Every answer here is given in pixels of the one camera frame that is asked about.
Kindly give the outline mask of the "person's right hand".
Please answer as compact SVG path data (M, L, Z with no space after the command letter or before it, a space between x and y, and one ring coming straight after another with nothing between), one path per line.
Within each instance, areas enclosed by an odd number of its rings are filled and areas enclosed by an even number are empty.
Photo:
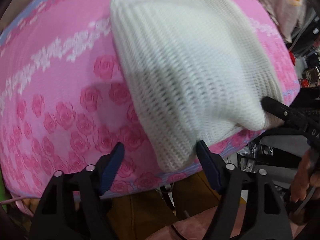
M311 166L310 150L306 151L299 163L297 173L294 180L291 183L291 197L292 202L299 200L303 201L307 196L307 190L309 187L315 187L316 190L312 196L312 199L319 199L319 172L313 175L309 174Z

